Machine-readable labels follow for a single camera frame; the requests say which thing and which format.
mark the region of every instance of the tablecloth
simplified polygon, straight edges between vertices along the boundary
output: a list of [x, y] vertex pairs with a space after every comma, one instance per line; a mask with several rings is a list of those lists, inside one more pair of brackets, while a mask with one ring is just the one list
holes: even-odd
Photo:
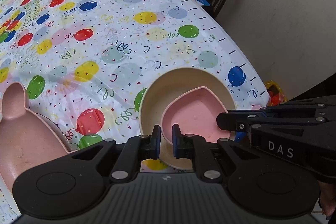
[[192, 0], [1, 0], [0, 15], [0, 95], [23, 83], [30, 109], [56, 123], [74, 149], [139, 135], [144, 91], [178, 67], [215, 75], [238, 109], [268, 101], [243, 53]]

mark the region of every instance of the red balloon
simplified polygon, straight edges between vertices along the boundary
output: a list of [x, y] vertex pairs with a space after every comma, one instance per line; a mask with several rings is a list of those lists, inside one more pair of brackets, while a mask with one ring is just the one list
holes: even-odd
[[8, 26], [10, 23], [11, 23], [11, 20], [8, 19], [4, 24], [2, 24], [1, 28], [2, 28], [3, 26]]
[[55, 7], [56, 5], [61, 4], [65, 0], [52, 0], [50, 3], [50, 7]]
[[14, 20], [14, 21], [7, 27], [7, 31], [13, 29], [18, 23], [19, 23], [19, 20]]
[[73, 37], [78, 41], [83, 41], [93, 36], [93, 31], [91, 29], [82, 29], [76, 32]]
[[29, 41], [33, 38], [33, 34], [30, 32], [25, 34], [23, 37], [20, 38], [19, 42], [17, 43], [18, 46], [23, 46], [29, 43]]
[[21, 3], [21, 6], [23, 5], [26, 5], [30, 0], [24, 0], [22, 3]]
[[82, 135], [96, 134], [104, 125], [104, 114], [95, 108], [83, 111], [77, 118], [77, 130]]

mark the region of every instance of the green balloon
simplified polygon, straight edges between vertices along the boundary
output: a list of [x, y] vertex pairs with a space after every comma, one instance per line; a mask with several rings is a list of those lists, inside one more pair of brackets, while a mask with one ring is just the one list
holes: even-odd
[[83, 149], [95, 143], [99, 143], [102, 140], [103, 140], [102, 137], [100, 137], [98, 134], [86, 135], [80, 139], [78, 147], [79, 149]]
[[146, 89], [147, 89], [147, 88], [141, 90], [141, 91], [136, 95], [136, 97], [135, 97], [135, 99], [134, 99], [134, 108], [135, 108], [137, 111], [139, 111], [139, 109], [140, 109], [140, 103], [141, 103], [142, 97], [143, 97], [143, 95], [144, 95]]
[[0, 35], [0, 43], [2, 43], [8, 36], [8, 32], [3, 32], [2, 35]]
[[35, 75], [27, 87], [28, 97], [33, 100], [40, 96], [45, 87], [45, 80], [40, 75]]
[[179, 27], [178, 33], [186, 38], [195, 38], [200, 33], [199, 29], [194, 25], [183, 25]]

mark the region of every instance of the pink bowl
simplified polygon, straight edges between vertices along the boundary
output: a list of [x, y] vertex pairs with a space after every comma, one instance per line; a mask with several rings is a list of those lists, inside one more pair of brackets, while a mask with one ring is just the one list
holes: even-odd
[[216, 124], [216, 117], [221, 112], [227, 110], [218, 97], [206, 86], [200, 86], [182, 94], [164, 110], [162, 135], [172, 144], [172, 126], [178, 123], [182, 134], [200, 135], [207, 142], [229, 138], [230, 132], [220, 130]]

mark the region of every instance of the beige bowl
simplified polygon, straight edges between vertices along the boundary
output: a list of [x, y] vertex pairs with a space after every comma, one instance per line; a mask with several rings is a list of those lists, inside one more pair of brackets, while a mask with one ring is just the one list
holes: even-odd
[[[196, 68], [174, 69], [161, 75], [146, 89], [139, 111], [141, 134], [151, 135], [154, 125], [161, 123], [166, 107], [177, 97], [199, 86], [209, 88], [226, 109], [236, 109], [230, 92], [214, 75]], [[162, 136], [160, 160], [177, 169], [192, 170], [191, 160], [174, 158], [173, 146]]]

